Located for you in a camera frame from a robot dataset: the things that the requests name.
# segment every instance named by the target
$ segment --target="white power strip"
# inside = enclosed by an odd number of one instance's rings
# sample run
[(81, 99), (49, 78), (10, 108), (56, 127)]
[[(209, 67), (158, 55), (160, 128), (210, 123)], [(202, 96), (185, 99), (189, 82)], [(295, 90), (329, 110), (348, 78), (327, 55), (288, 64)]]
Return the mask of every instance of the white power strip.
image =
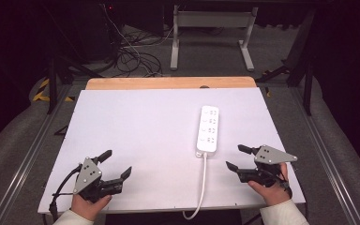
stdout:
[(198, 131), (197, 152), (198, 158), (207, 153), (211, 157), (218, 148), (218, 107), (203, 106), (201, 110), (200, 128)]
[(206, 181), (206, 164), (207, 157), (211, 157), (216, 153), (218, 148), (218, 107), (214, 106), (202, 106), (200, 129), (198, 131), (197, 152), (195, 155), (197, 158), (203, 157), (203, 180), (202, 180), (202, 192), (198, 207), (192, 216), (187, 217), (186, 212), (183, 212), (185, 219), (193, 219), (200, 211), (203, 203), (204, 186)]

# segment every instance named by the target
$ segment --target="table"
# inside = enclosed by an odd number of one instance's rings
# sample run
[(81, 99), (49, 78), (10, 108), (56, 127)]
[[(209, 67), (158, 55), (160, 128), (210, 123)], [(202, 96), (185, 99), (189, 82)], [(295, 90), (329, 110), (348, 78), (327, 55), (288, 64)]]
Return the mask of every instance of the table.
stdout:
[[(199, 88), (206, 85), (211, 88)], [(253, 147), (268, 144), (284, 150), (253, 79), (115, 78), (92, 79), (81, 92), (38, 212), (49, 213), (52, 193), (78, 162), (108, 149), (113, 150), (112, 157), (98, 165), (103, 180), (119, 177), (129, 166), (133, 169), (123, 192), (114, 195), (102, 213), (194, 209), (203, 172), (203, 160), (195, 157), (196, 138), (205, 104), (218, 106), (220, 119), (217, 152), (207, 160), (202, 210), (264, 205), (225, 163), (228, 160), (240, 168), (255, 168), (253, 157), (237, 150), (239, 143)], [(289, 168), (293, 200), (304, 203)], [(75, 177), (62, 192), (71, 192), (74, 183)], [(58, 198), (58, 211), (69, 209), (70, 202), (70, 196)]]

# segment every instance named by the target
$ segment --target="human hand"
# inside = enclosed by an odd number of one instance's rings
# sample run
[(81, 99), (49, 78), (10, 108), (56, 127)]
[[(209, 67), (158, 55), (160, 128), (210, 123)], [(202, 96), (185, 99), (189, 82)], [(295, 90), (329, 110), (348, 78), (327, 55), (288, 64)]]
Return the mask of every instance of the human hand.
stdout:
[[(279, 163), (280, 170), (282, 174), (280, 176), (281, 179), (288, 180), (288, 168), (286, 163)], [(279, 203), (284, 203), (288, 201), (291, 197), (289, 196), (288, 192), (284, 190), (284, 187), (281, 187), (279, 182), (276, 182), (271, 187), (264, 187), (257, 182), (249, 181), (247, 182), (251, 188), (253, 188), (257, 193), (262, 195), (264, 198), (265, 203), (268, 206), (276, 205)]]
[(84, 200), (80, 195), (72, 197), (71, 211), (87, 220), (94, 221), (101, 211), (110, 202), (112, 196), (107, 195), (99, 199), (96, 203)]

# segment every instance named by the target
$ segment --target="white metal stand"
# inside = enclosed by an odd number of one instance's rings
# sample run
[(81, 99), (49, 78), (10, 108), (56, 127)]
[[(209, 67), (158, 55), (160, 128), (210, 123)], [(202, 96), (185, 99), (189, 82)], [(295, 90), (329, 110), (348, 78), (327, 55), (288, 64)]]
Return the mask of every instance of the white metal stand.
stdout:
[(248, 52), (248, 42), (257, 16), (257, 7), (251, 12), (209, 12), (209, 11), (178, 11), (174, 6), (173, 11), (173, 45), (171, 70), (177, 70), (179, 54), (179, 27), (246, 27), (247, 33), (244, 40), (239, 40), (239, 46), (244, 56), (248, 71), (253, 71), (254, 66)]

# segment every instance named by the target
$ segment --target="power cord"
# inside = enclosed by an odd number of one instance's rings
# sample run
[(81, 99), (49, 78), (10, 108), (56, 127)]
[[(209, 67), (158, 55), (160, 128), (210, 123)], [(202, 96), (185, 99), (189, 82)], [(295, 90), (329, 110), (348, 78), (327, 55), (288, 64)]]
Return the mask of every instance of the power cord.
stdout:
[(198, 207), (195, 210), (195, 212), (191, 215), (191, 217), (187, 217), (186, 216), (186, 212), (183, 211), (183, 217), (187, 220), (191, 220), (193, 218), (195, 218), (195, 216), (197, 216), (198, 212), (200, 211), (201, 208), (201, 204), (203, 203), (203, 194), (204, 194), (204, 185), (205, 185), (205, 181), (206, 181), (206, 161), (207, 161), (207, 153), (203, 153), (203, 179), (202, 179), (202, 193), (201, 193), (201, 198), (200, 198), (200, 202), (198, 203)]
[(157, 45), (160, 45), (162, 44), (163, 42), (165, 42), (167, 39), (171, 39), (169, 37), (169, 35), (171, 34), (173, 30), (173, 27), (172, 29), (169, 30), (169, 33), (166, 35), (166, 37), (162, 38), (162, 37), (159, 37), (159, 38), (156, 38), (156, 37), (151, 37), (151, 38), (142, 38), (140, 40), (133, 40), (132, 42), (134, 44), (138, 44), (138, 43), (141, 43), (141, 42), (146, 42), (146, 41), (149, 41), (149, 40), (157, 40), (157, 41), (154, 41), (152, 43), (149, 43), (149, 44), (143, 44), (143, 45), (133, 45), (133, 48), (138, 48), (138, 47), (148, 47), (148, 46), (157, 46)]
[(66, 182), (69, 180), (69, 178), (75, 174), (78, 173), (82, 168), (82, 164), (80, 164), (77, 168), (75, 168), (74, 170), (72, 170), (69, 175), (67, 175), (67, 177), (64, 179), (64, 181), (61, 183), (60, 187), (57, 189), (57, 191), (53, 194), (53, 200), (51, 202), (51, 204), (49, 205), (49, 211), (52, 214), (53, 217), (53, 221), (55, 222), (58, 219), (58, 212), (57, 212), (57, 198), (60, 195), (63, 195), (60, 193), (61, 189), (63, 188), (63, 186), (66, 184)]
[(99, 4), (101, 6), (101, 8), (104, 10), (104, 13), (106, 15), (106, 18), (109, 20), (109, 22), (111, 23), (111, 25), (113, 25), (113, 27), (115, 28), (115, 30), (118, 32), (117, 34), (119, 34), (123, 39), (124, 41), (133, 49), (133, 51), (138, 55), (137, 59), (138, 59), (138, 65), (140, 64), (140, 54), (139, 52), (137, 52), (137, 50), (129, 43), (129, 41), (122, 35), (121, 31), (118, 29), (118, 27), (115, 25), (115, 22), (113, 22), (111, 19), (110, 19), (110, 16), (108, 15), (107, 13), (107, 9), (105, 7), (104, 4)]

